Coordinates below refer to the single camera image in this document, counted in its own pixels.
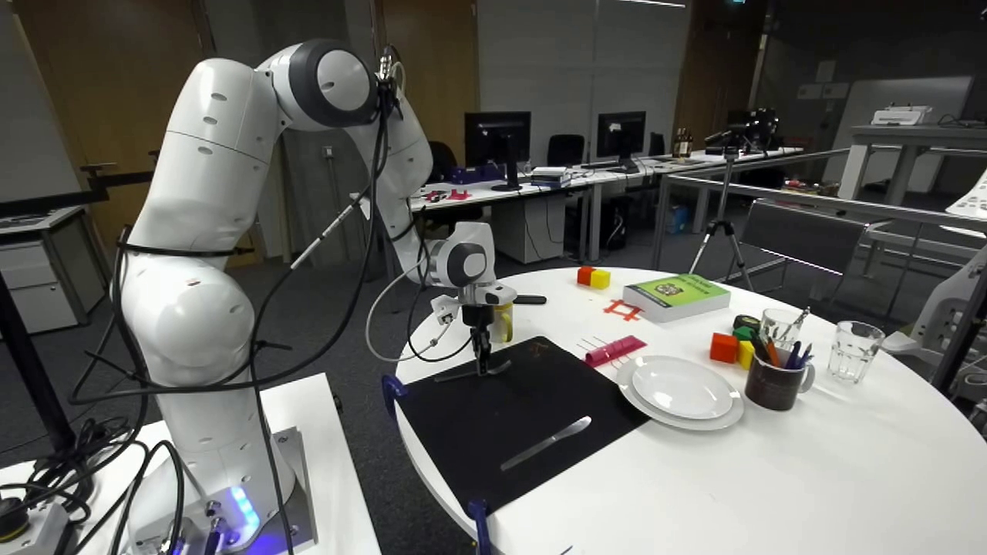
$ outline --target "black mat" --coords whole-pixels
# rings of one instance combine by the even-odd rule
[[[450,374],[437,374],[400,394],[406,423],[462,507],[479,498],[497,512],[644,423],[609,378],[549,340],[512,346],[497,358],[512,361],[499,375],[447,378]],[[510,472],[499,467],[580,416],[591,416],[585,431]]]

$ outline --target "yellow object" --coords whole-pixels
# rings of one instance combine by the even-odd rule
[[[741,358],[736,358],[736,364],[741,364],[744,371],[751,367],[751,343],[741,343]]]
[[[609,270],[591,270],[591,276],[589,276],[589,287],[591,291],[608,291],[609,287]]]
[[[515,305],[499,302],[494,305],[494,343],[512,343],[515,340]]]

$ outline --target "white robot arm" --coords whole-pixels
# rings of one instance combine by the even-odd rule
[[[456,287],[465,305],[497,279],[488,225],[460,225],[422,255],[409,196],[430,152],[394,82],[394,58],[371,74],[326,39],[285,46],[260,68],[205,58],[178,92],[119,264],[119,308],[157,385],[210,385],[250,358],[254,305],[221,264],[256,220],[284,130],[344,130],[366,165],[375,152],[386,156],[373,201],[409,279]],[[254,394],[161,394],[157,404],[202,497],[189,506],[189,522],[221,532],[227,551],[245,547],[276,507]],[[279,456],[275,463],[285,494],[294,473]],[[172,491],[170,472],[139,491],[128,541],[167,536]]]

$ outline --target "white plate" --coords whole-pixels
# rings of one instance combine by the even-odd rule
[[[615,371],[615,388],[622,392],[622,397],[647,414],[649,420],[668,426],[668,427],[680,427],[680,431],[700,431],[700,434],[709,434],[709,431],[724,431],[724,427],[733,427],[741,420],[744,420],[744,402],[741,402],[741,392],[731,392],[731,410],[722,416],[722,420],[675,420],[668,414],[660,414],[652,410],[649,404],[644,404],[636,388],[629,385],[636,367],[633,364],[622,364]]]
[[[633,367],[636,394],[675,420],[722,420],[733,407],[731,385],[695,361],[649,354]]]

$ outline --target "book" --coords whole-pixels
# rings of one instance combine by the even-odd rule
[[[731,305],[731,291],[700,273],[672,273],[622,287],[622,302],[640,308],[647,321],[675,321]]]

